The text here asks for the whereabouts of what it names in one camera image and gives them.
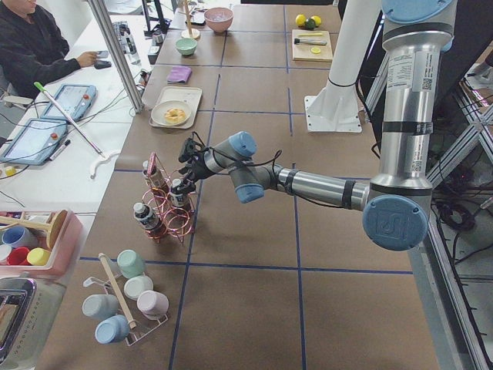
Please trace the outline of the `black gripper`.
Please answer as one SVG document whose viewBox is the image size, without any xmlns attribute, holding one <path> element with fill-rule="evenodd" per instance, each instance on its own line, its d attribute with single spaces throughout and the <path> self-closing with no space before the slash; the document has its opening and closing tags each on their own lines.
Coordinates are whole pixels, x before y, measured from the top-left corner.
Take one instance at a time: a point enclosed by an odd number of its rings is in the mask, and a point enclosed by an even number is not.
<svg viewBox="0 0 493 370">
<path fill-rule="evenodd" d="M 185 166 L 179 170 L 183 174 L 184 183 L 196 183 L 210 177 L 210 170 L 205 164 L 204 154 L 182 155 L 178 161 Z"/>
</svg>

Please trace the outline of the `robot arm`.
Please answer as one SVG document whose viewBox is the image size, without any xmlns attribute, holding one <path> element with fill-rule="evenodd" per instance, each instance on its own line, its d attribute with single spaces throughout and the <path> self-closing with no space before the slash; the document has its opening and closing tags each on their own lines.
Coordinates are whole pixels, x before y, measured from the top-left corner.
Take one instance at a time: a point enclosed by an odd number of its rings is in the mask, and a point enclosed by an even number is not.
<svg viewBox="0 0 493 370">
<path fill-rule="evenodd" d="M 425 170 L 433 131 L 435 89 L 442 52 L 452 43 L 454 1 L 384 1 L 382 46 L 389 62 L 381 157 L 369 184 L 256 165 L 257 145 L 244 131 L 215 146 L 199 148 L 188 140 L 179 156 L 187 184 L 227 172 L 240 202 L 261 198 L 265 190 L 282 191 L 311 202 L 360 210 L 363 228 L 377 245 L 406 251 L 428 232 L 432 185 Z"/>
</svg>

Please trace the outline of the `person's hand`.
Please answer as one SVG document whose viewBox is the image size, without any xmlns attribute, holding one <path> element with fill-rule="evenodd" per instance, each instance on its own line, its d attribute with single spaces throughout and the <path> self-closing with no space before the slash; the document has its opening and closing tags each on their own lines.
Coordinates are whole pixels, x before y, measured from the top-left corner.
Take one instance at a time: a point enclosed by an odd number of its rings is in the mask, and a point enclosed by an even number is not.
<svg viewBox="0 0 493 370">
<path fill-rule="evenodd" d="M 84 52 L 76 60 L 81 68 L 93 66 L 98 59 L 98 52 Z"/>
</svg>

